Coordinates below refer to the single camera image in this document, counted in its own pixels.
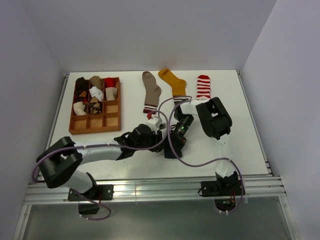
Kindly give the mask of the brown argyle sock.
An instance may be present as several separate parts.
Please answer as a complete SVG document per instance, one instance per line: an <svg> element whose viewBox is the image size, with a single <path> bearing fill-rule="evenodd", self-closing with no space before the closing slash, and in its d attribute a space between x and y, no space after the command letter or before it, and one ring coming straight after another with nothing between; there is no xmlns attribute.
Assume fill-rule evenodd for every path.
<svg viewBox="0 0 320 240"><path fill-rule="evenodd" d="M101 102L96 97L93 97L89 102L89 114L99 115L102 113Z"/></svg>

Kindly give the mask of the wooden compartment tray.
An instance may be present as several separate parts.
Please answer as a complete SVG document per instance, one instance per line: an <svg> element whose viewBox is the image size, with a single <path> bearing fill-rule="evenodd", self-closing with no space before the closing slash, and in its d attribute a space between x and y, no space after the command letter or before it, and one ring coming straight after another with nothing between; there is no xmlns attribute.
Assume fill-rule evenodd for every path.
<svg viewBox="0 0 320 240"><path fill-rule="evenodd" d="M119 77L75 81L69 121L71 135L121 130L121 82Z"/></svg>

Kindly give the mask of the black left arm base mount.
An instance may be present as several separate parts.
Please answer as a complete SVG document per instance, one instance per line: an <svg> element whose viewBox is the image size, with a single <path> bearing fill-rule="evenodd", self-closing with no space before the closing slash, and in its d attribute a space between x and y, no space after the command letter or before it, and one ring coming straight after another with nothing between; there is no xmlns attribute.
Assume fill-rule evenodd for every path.
<svg viewBox="0 0 320 240"><path fill-rule="evenodd" d="M67 200L69 202L78 202L78 213L82 217L97 220L93 218L100 210L107 210L108 214L99 219L106 219L111 216L111 209L106 206L103 201L111 201L113 199L114 186L112 184L96 185L85 193L80 193L70 188Z"/></svg>

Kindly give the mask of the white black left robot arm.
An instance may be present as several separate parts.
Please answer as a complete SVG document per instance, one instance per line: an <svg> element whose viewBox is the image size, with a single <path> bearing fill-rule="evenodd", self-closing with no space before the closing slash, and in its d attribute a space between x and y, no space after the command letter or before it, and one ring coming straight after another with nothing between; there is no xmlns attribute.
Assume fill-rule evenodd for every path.
<svg viewBox="0 0 320 240"><path fill-rule="evenodd" d="M160 152L164 128L163 123L159 126L142 123L108 143L88 146L76 144L66 136L43 152L36 159L36 166L49 189L67 186L74 194L93 200L100 195L99 187L90 173L81 172L78 167L102 160L127 159L139 149Z"/></svg>

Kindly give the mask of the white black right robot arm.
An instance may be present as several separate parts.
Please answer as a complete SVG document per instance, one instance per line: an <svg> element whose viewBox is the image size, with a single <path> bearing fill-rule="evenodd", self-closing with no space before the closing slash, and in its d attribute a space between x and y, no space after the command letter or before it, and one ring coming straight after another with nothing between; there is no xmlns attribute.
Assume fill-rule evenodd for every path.
<svg viewBox="0 0 320 240"><path fill-rule="evenodd" d="M243 176L237 165L228 155L225 154L200 164L187 163L181 159L181 151L187 141L185 134L194 121L194 116L199 118L205 135L211 139L215 139L224 151L227 149L233 122L221 100L218 97L213 97L209 100L188 99L175 105L168 121L171 122L172 118L175 118L177 124L167 135L168 152L182 164L191 168L201 168L216 163L216 191L221 195L227 195L232 190L240 190L244 194Z"/></svg>

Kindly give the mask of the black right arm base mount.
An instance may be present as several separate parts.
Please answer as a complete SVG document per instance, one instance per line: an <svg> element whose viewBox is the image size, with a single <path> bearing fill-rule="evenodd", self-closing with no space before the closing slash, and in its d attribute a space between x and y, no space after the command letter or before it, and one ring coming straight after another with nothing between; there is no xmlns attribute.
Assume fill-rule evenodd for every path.
<svg viewBox="0 0 320 240"><path fill-rule="evenodd" d="M241 185L241 181L237 180L234 183L226 183L220 180L202 181L198 194L204 198L218 198L214 200L214 204L219 211L229 212L236 208L237 197L244 197L246 192Z"/></svg>

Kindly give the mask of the navy blue sock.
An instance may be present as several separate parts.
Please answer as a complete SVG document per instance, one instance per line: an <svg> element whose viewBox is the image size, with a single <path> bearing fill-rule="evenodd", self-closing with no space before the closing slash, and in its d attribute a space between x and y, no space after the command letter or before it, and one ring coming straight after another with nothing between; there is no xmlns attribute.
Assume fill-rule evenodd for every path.
<svg viewBox="0 0 320 240"><path fill-rule="evenodd" d="M180 140L172 139L171 145L168 139L166 139L164 144L164 158L165 159L177 159L176 156L181 158L183 156L182 149L185 143Z"/></svg>

